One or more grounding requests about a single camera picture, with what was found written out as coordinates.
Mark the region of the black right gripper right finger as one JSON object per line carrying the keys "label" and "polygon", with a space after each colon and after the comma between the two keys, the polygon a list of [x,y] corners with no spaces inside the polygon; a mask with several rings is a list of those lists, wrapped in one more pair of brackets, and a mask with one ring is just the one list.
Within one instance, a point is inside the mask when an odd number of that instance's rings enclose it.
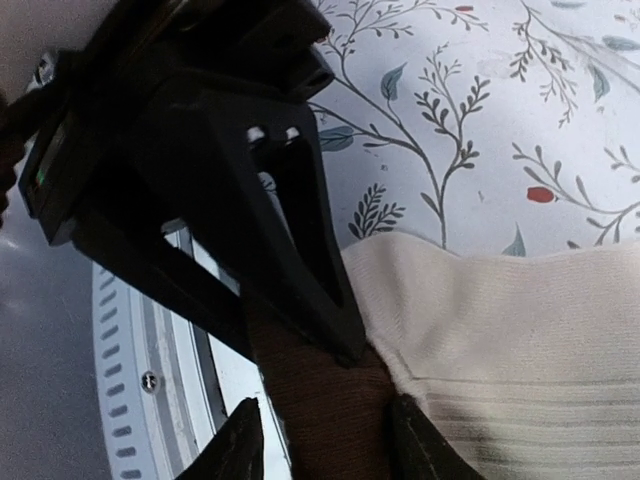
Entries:
{"label": "black right gripper right finger", "polygon": [[392,479],[481,480],[408,394],[389,403]]}

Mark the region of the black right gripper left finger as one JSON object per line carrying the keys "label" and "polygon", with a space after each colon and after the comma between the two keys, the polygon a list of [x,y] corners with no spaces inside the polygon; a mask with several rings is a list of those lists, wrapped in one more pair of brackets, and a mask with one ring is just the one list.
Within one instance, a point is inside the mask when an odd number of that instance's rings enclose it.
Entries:
{"label": "black right gripper left finger", "polygon": [[245,398],[176,480],[263,480],[264,435],[259,402]]}

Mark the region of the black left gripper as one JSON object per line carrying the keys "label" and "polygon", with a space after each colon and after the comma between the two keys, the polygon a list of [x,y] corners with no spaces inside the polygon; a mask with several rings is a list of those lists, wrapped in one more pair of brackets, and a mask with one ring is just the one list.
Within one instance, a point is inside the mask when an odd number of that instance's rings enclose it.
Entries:
{"label": "black left gripper", "polygon": [[[35,143],[19,188],[47,241],[70,240],[105,147],[149,103],[149,187],[282,320],[357,363],[364,326],[331,224],[315,119],[292,104],[331,83],[316,46],[329,30],[308,1],[119,1],[84,48],[46,54],[17,102],[17,132]],[[213,90],[150,101],[179,74],[280,101]]]}

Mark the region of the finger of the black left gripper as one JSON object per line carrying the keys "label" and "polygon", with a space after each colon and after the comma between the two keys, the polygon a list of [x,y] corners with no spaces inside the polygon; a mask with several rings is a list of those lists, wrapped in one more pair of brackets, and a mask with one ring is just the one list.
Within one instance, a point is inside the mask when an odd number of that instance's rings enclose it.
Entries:
{"label": "finger of the black left gripper", "polygon": [[126,169],[94,178],[73,216],[79,252],[236,353],[252,356],[238,296],[165,239],[164,224],[178,216],[138,174]]}

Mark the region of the cream and brown striped sock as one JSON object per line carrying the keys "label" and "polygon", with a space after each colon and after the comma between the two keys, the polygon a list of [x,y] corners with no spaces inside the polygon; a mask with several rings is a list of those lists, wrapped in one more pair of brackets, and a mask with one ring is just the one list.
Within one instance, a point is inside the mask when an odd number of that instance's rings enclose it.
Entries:
{"label": "cream and brown striped sock", "polygon": [[639,247],[460,257],[403,233],[342,253],[369,348],[339,367],[245,294],[296,479],[392,479],[413,397],[483,479],[639,475]]}

